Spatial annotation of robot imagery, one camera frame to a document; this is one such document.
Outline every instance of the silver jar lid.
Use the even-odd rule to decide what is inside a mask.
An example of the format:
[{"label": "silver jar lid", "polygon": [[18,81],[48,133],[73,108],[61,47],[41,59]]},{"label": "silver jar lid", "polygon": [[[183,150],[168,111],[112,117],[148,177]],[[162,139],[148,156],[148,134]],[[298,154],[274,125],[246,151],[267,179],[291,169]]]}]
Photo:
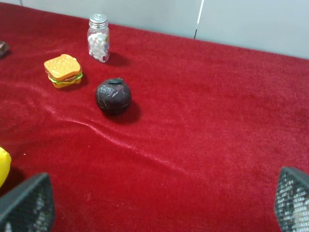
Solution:
[{"label": "silver jar lid", "polygon": [[104,29],[108,26],[107,17],[104,14],[93,14],[89,18],[89,26],[93,29]]}]

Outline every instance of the black mesh gripper pad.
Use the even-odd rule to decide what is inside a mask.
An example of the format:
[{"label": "black mesh gripper pad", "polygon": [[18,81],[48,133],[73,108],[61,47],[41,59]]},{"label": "black mesh gripper pad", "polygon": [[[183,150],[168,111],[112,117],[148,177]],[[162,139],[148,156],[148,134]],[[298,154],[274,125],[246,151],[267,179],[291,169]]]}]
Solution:
[{"label": "black mesh gripper pad", "polygon": [[283,232],[309,232],[309,176],[283,167],[275,198],[275,214]]},{"label": "black mesh gripper pad", "polygon": [[0,198],[0,232],[50,232],[54,218],[47,173],[33,176]]}]

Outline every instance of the yellow toy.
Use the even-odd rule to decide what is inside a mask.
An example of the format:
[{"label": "yellow toy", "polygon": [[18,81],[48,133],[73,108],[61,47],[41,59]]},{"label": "yellow toy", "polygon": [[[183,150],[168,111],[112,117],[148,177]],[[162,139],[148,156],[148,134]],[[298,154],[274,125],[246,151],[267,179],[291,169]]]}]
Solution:
[{"label": "yellow toy", "polygon": [[10,154],[7,153],[2,147],[0,147],[0,187],[8,177],[11,161],[12,159]]}]

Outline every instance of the red fabric surface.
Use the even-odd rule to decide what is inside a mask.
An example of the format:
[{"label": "red fabric surface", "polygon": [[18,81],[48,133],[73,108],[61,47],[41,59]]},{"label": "red fabric surface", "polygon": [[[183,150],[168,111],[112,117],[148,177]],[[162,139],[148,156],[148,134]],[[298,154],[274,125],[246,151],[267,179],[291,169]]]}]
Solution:
[{"label": "red fabric surface", "polygon": [[[86,19],[0,3],[0,22],[1,194],[48,172],[55,232],[280,231],[280,168],[309,173],[308,60],[110,25],[101,64]],[[43,63],[63,53],[85,77],[56,89]],[[105,117],[94,93],[113,77],[134,102]]]}]

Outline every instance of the toy sandwich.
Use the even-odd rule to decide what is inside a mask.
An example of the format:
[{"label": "toy sandwich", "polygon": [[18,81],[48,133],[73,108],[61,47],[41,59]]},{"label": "toy sandwich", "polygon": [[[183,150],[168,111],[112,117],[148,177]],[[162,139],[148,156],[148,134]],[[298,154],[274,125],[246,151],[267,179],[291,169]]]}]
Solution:
[{"label": "toy sandwich", "polygon": [[44,63],[49,80],[56,88],[63,88],[72,84],[79,84],[82,80],[82,67],[77,60],[69,55],[59,57]]}]

